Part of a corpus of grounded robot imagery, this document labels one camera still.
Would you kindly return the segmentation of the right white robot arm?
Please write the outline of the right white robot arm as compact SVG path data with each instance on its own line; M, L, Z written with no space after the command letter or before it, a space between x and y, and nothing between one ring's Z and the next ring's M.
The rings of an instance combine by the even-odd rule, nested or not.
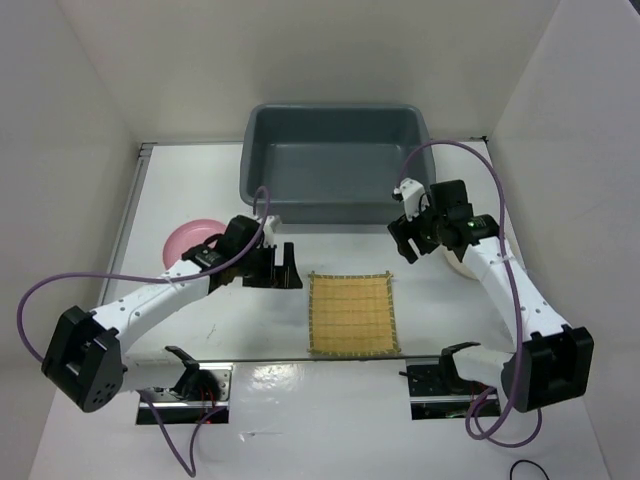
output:
M446 347L438 381L450 393L478 382L501 391L521 413L585 394L594 339L572 327L540 294L501 238L499 223L477 215L461 180L424 187L406 178L393 191L404 213L388 230L409 263L439 247L454 254L481 283L506 325L511 352L471 341Z

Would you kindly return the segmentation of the pink plastic plate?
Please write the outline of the pink plastic plate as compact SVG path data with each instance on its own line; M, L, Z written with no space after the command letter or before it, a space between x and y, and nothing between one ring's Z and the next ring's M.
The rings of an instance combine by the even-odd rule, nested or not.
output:
M171 267L189 248L203 243L207 238L223 234L226 225L213 219L189 221L175 229L164 243L162 260L165 268Z

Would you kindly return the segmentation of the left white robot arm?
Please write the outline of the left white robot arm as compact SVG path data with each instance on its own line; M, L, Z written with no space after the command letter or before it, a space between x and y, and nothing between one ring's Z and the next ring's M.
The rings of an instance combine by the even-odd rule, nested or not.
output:
M69 308L59 317L42 373L83 412L92 413L126 389L125 355L134 343L180 309L235 279L249 288L301 288L293 243L284 244L283 262L276 262L280 222L277 215L238 215L224 233L188 249L134 292L92 311Z

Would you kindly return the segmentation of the yellow bamboo mat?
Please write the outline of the yellow bamboo mat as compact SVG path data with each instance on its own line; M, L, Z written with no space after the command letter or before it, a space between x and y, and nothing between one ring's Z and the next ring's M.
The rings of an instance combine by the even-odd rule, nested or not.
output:
M324 357L382 357L401 353L393 275L309 274L309 353Z

